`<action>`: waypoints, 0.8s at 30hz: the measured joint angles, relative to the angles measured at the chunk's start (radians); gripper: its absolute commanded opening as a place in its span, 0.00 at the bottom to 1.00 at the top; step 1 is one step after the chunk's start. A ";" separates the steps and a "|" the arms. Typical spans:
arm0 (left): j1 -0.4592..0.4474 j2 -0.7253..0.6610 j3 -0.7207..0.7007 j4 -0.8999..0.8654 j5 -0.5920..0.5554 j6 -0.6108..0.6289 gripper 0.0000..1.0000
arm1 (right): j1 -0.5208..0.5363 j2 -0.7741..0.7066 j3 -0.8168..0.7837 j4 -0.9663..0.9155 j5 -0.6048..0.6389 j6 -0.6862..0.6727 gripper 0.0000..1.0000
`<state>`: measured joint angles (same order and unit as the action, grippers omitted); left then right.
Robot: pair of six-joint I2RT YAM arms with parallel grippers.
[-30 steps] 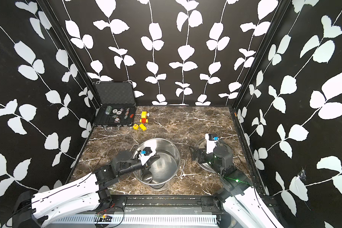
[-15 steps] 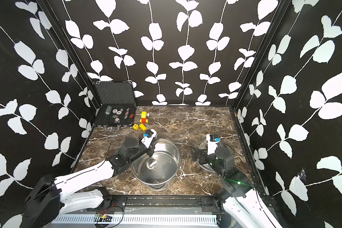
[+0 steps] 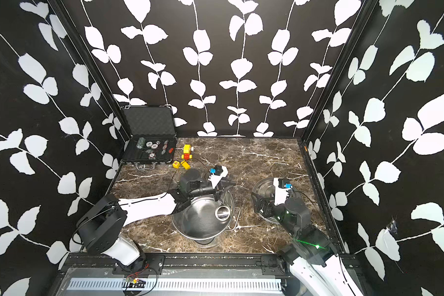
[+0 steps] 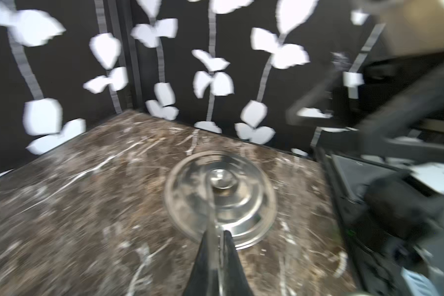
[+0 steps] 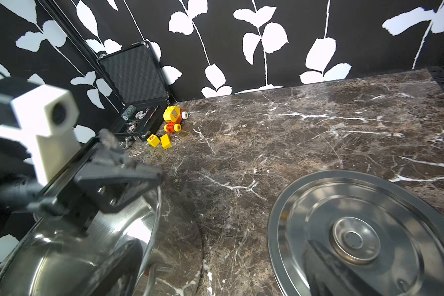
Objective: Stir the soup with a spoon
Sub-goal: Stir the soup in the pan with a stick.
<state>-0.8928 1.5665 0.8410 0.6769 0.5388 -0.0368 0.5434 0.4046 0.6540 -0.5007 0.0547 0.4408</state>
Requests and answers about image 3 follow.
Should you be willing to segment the stainless steel pot lid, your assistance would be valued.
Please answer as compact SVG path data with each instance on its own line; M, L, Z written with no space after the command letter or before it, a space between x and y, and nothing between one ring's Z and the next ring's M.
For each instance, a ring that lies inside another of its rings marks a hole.
M255 184L252 192L256 192L258 194L275 193L273 179L274 178L265 178L258 181ZM281 218L283 215L296 217L297 215L301 215L307 209L301 197L301 193L296 190L292 183L291 185L292 191L290 192L289 198L285 201L285 203L283 203L283 213L281 214Z

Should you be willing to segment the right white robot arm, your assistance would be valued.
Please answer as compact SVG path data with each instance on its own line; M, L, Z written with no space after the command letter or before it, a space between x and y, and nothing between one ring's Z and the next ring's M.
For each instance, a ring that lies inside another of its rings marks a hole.
M275 193L251 193L254 210L274 218L292 239L278 252L281 266L306 288L308 296L362 296L334 243L312 223L305 196L289 190L285 202L275 205Z

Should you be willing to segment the metal ladle spoon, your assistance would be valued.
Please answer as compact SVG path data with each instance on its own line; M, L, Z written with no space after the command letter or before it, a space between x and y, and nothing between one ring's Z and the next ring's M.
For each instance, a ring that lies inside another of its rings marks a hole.
M215 210L215 218L220 222L227 221L231 216L231 209L226 205L224 199L220 199L220 206Z

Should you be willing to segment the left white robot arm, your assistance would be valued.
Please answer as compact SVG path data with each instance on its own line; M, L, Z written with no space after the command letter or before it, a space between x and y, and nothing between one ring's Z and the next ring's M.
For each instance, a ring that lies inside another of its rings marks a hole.
M118 199L114 194L101 198L76 224L75 234L91 255L104 254L124 266L143 261L143 252L121 231L142 220L170 216L176 230L193 241L209 244L228 229L232 220L235 182L228 170L217 165L208 174L191 168L175 187L158 195Z

